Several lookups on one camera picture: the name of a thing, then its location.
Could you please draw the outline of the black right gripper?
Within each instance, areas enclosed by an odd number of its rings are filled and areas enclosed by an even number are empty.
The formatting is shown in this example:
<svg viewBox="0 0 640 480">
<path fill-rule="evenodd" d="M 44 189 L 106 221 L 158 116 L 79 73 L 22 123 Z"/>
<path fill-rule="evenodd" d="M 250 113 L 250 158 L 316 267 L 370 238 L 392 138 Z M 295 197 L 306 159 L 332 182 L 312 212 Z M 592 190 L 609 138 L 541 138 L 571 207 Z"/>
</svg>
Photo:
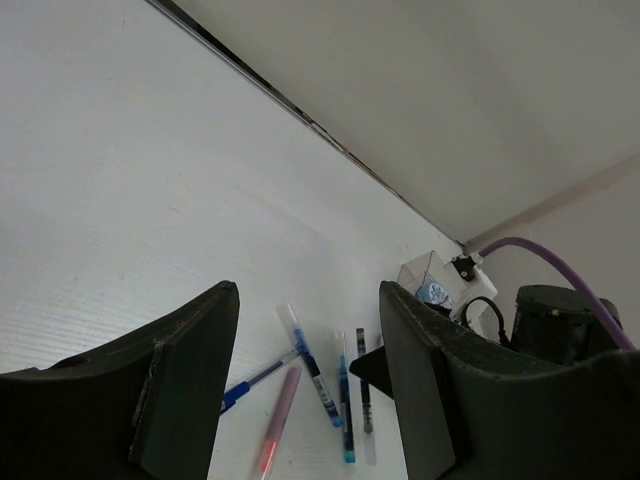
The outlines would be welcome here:
<svg viewBox="0 0 640 480">
<path fill-rule="evenodd" d="M 510 345 L 519 353 L 566 366 L 618 349 L 578 292 L 549 285 L 519 288 Z"/>
</svg>

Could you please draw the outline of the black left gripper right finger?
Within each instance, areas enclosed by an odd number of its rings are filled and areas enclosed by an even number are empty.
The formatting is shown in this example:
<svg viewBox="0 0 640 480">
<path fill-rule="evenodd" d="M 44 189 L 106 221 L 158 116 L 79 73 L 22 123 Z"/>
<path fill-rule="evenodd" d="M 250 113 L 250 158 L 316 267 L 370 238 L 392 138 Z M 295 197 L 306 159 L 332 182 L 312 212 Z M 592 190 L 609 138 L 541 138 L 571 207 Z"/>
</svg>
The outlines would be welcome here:
<svg viewBox="0 0 640 480">
<path fill-rule="evenodd" d="M 459 326 L 393 281 L 350 371 L 395 404 L 412 479 L 635 479 L 639 355 L 564 366 Z"/>
</svg>

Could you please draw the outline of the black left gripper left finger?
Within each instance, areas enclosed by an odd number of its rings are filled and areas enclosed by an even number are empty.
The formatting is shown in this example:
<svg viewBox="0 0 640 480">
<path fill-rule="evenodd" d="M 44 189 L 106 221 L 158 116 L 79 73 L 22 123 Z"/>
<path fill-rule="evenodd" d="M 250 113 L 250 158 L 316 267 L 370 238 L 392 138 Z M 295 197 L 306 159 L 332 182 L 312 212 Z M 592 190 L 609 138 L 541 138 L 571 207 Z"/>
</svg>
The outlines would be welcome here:
<svg viewBox="0 0 640 480">
<path fill-rule="evenodd" d="M 46 369 L 1 377 L 5 479 L 203 479 L 239 318 L 230 281 Z"/>
</svg>

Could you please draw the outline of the blue ballpoint pen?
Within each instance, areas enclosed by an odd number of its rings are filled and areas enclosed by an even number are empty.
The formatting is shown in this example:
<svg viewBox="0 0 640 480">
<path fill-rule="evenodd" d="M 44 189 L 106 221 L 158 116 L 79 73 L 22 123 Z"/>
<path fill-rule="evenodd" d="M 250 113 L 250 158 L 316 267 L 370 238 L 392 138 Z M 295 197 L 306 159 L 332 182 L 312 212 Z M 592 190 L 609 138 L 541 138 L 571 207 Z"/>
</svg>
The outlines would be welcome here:
<svg viewBox="0 0 640 480">
<path fill-rule="evenodd" d="M 299 352 L 293 349 L 280 356 L 270 364 L 266 365 L 264 368 L 260 369 L 252 376 L 227 389 L 224 392 L 220 414 L 223 415 L 224 413 L 226 413 L 237 403 L 237 401 L 241 397 L 245 396 L 254 386 L 265 380 L 267 377 L 269 377 L 282 367 L 290 364 L 299 356 Z"/>
</svg>

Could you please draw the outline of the black gel pen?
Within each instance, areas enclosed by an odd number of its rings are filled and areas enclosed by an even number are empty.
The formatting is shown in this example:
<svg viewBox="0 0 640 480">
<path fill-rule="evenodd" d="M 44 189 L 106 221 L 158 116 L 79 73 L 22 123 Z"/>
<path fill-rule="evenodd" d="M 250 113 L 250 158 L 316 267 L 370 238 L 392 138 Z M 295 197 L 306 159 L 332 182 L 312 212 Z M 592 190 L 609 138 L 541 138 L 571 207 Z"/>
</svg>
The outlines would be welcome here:
<svg viewBox="0 0 640 480">
<path fill-rule="evenodd" d="M 356 346 L 358 357 L 363 357 L 367 353 L 364 328 L 356 329 Z M 375 446 L 370 386 L 363 379 L 360 380 L 360 393 L 363 417 L 365 461 L 368 465 L 375 466 L 377 464 L 377 454 Z"/>
</svg>

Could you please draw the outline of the teal gel pen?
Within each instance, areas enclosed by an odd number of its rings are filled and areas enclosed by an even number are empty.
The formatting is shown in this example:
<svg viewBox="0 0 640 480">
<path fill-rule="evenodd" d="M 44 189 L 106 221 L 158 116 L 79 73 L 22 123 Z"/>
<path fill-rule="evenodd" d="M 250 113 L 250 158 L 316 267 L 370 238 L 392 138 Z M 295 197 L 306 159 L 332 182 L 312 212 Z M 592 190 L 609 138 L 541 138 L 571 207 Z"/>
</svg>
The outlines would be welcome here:
<svg viewBox="0 0 640 480">
<path fill-rule="evenodd" d="M 348 360 L 346 349 L 346 337 L 344 332 L 335 334 L 336 349 L 338 353 L 338 378 L 340 409 L 342 419 L 342 442 L 344 451 L 344 461 L 348 465 L 356 463 L 356 451 L 353 431 L 353 417 L 351 410 L 350 387 L 348 378 Z"/>
</svg>

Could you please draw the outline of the pink red gel pen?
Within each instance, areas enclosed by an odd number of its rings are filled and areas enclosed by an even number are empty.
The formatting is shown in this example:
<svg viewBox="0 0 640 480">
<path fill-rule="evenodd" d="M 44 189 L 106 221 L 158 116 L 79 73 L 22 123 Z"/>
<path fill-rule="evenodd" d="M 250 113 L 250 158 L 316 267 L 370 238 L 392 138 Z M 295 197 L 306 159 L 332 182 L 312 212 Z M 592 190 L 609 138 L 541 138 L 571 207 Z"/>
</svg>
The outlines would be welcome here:
<svg viewBox="0 0 640 480">
<path fill-rule="evenodd" d="M 291 367 L 287 371 L 250 479 L 268 479 L 271 474 L 301 374 L 299 366 Z"/>
</svg>

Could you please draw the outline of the dark blue gel pen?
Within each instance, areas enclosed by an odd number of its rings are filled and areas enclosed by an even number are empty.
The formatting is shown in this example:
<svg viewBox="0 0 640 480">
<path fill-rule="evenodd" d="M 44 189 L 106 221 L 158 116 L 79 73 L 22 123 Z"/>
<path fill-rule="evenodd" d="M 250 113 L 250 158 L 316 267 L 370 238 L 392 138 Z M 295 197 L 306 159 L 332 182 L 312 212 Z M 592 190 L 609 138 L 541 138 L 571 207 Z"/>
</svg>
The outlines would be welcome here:
<svg viewBox="0 0 640 480">
<path fill-rule="evenodd" d="M 319 365 L 311 352 L 302 326 L 299 323 L 294 310 L 290 304 L 280 305 L 276 308 L 276 313 L 281 320 L 283 326 L 290 334 L 296 351 L 300 354 L 303 362 L 309 372 L 314 387 L 319 395 L 321 403 L 327 413 L 331 424 L 335 428 L 342 426 L 342 419 L 336 407 L 336 404 L 326 385 L 324 376 L 321 373 Z"/>
</svg>

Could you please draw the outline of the blue white round tub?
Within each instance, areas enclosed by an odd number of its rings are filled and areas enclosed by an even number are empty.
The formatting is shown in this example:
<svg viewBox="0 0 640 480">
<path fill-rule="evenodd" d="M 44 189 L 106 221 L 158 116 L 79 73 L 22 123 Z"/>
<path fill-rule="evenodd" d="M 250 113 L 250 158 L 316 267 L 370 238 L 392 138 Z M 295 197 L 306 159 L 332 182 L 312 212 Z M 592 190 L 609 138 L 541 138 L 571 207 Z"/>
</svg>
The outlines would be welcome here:
<svg viewBox="0 0 640 480">
<path fill-rule="evenodd" d="M 447 290 L 437 282 L 421 285 L 415 293 L 416 298 L 424 304 L 439 306 L 447 310 L 453 309 L 453 300 Z"/>
</svg>

